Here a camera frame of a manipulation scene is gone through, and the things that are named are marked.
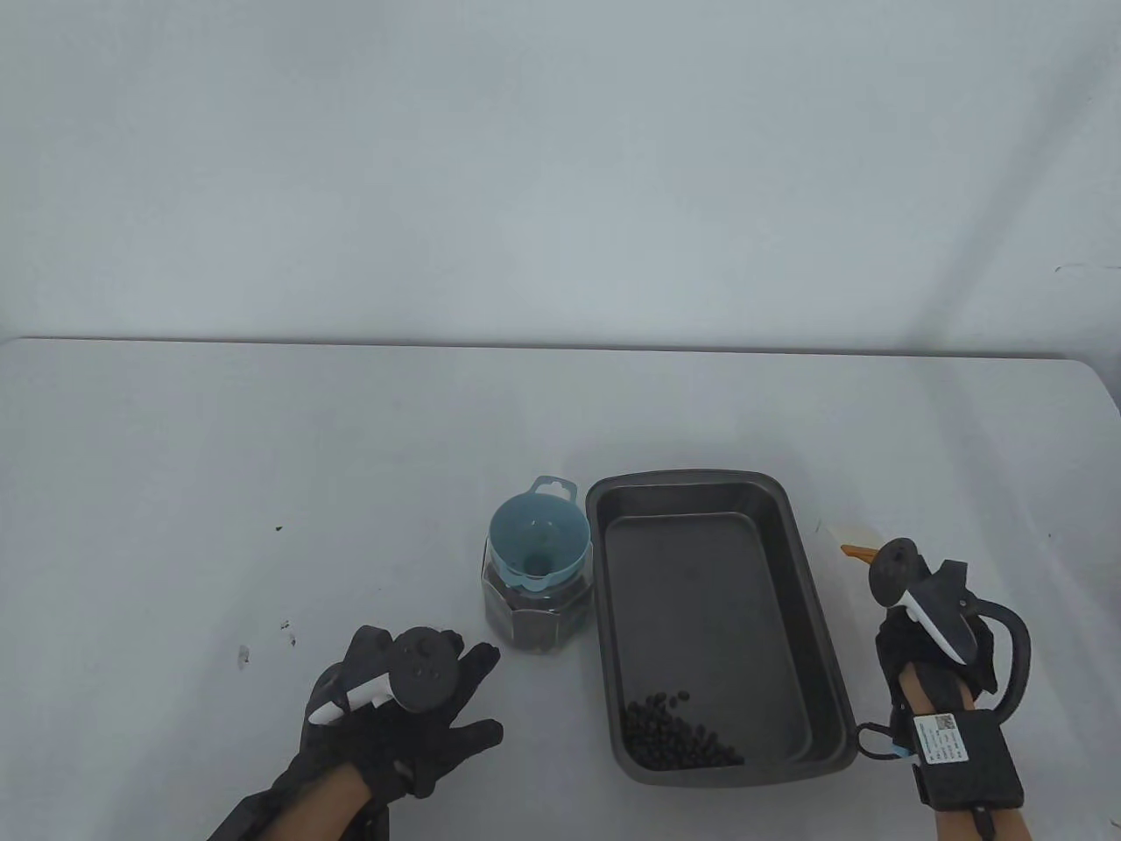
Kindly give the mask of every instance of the dark metal baking pan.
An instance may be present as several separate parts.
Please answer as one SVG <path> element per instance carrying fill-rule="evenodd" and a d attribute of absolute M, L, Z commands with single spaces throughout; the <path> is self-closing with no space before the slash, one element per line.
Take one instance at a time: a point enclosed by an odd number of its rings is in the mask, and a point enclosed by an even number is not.
<path fill-rule="evenodd" d="M 852 710 L 790 501 L 761 473 L 680 470 L 587 493 L 611 742 L 640 783 L 752 786 L 847 767 Z M 743 765 L 651 770 L 628 751 L 626 709 L 688 693 Z"/>

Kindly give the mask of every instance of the coffee beans in pan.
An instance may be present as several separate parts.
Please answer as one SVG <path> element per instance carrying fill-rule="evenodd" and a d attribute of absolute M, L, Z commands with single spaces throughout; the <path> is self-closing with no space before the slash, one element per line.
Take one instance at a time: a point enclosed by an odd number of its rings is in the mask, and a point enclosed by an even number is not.
<path fill-rule="evenodd" d="M 648 695 L 645 704 L 631 701 L 623 710 L 623 745 L 634 761 L 649 770 L 689 770 L 743 765 L 734 748 L 704 724 L 692 724 L 671 710 L 688 701 L 685 690 Z"/>

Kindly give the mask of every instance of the finger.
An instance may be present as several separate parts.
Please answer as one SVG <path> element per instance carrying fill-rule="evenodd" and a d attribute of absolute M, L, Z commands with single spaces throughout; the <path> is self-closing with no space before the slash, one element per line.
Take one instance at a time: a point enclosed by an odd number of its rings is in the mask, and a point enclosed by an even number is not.
<path fill-rule="evenodd" d="M 464 648 L 463 637 L 461 637 L 458 634 L 452 630 L 441 631 L 441 635 L 443 635 L 443 637 L 447 639 L 448 643 L 452 644 L 452 648 L 455 650 L 456 657 L 463 654 L 463 648 Z"/>
<path fill-rule="evenodd" d="M 460 682 L 452 697 L 439 708 L 441 717 L 451 724 L 475 694 L 479 684 L 498 664 L 501 653 L 492 645 L 480 643 L 460 658 Z"/>
<path fill-rule="evenodd" d="M 346 656 L 343 662 L 364 660 L 381 654 L 393 644 L 393 636 L 383 628 L 374 628 L 371 625 L 363 625 L 351 637 L 351 644 L 346 648 Z"/>
<path fill-rule="evenodd" d="M 448 770 L 464 759 L 502 743 L 506 731 L 494 719 L 483 719 L 465 727 L 452 728 L 443 738 L 441 757 Z"/>

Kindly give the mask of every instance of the hand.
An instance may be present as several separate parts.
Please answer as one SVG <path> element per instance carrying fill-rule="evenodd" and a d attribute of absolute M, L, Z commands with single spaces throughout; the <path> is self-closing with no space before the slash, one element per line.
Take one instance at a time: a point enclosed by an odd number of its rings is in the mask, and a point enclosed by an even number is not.
<path fill-rule="evenodd" d="M 456 656 L 463 654 L 463 637 L 443 631 Z M 360 628 L 341 663 L 328 668 L 312 692 L 308 710 L 332 694 L 365 682 L 364 668 L 374 653 L 383 650 L 392 637 L 369 626 Z M 460 658 L 460 680 L 452 697 L 425 713 L 410 713 L 396 701 L 374 709 L 360 706 L 334 724 L 306 724 L 302 754 L 322 761 L 349 761 L 359 770 L 379 806 L 413 794 L 427 797 L 436 782 L 465 759 L 502 741 L 502 726 L 487 719 L 466 727 L 452 722 L 474 695 L 483 678 L 499 660 L 499 650 L 481 643 Z"/>
<path fill-rule="evenodd" d="M 978 640 L 978 656 L 972 664 L 963 666 L 946 656 L 926 629 L 907 616 L 906 608 L 891 608 L 880 626 L 879 634 L 876 635 L 876 653 L 880 658 L 883 677 L 891 690 L 891 700 L 898 703 L 905 697 L 899 685 L 899 676 L 908 663 L 928 663 L 953 672 L 969 687 L 974 701 L 982 692 L 995 692 L 992 631 L 984 620 L 978 617 L 971 617 L 969 626 Z"/>

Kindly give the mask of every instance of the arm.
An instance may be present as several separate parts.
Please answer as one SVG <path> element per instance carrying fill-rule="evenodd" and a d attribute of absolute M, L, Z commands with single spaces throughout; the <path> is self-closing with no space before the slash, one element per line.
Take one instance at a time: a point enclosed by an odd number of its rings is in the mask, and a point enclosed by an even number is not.
<path fill-rule="evenodd" d="M 929 715 L 937 712 L 919 685 L 915 666 L 908 664 L 904 668 L 899 675 L 899 685 L 916 715 Z M 964 683 L 961 684 L 961 688 L 965 709 L 972 710 L 973 699 L 970 696 L 969 688 Z M 993 812 L 992 815 L 999 841 L 1031 841 L 1028 826 L 1023 823 L 1023 817 L 1018 808 Z M 935 825 L 938 828 L 938 841 L 978 841 L 980 839 L 973 825 L 973 816 L 969 812 L 935 812 Z"/>
<path fill-rule="evenodd" d="M 370 789 L 353 765 L 341 765 L 314 783 L 265 831 L 260 841 L 339 841 Z"/>

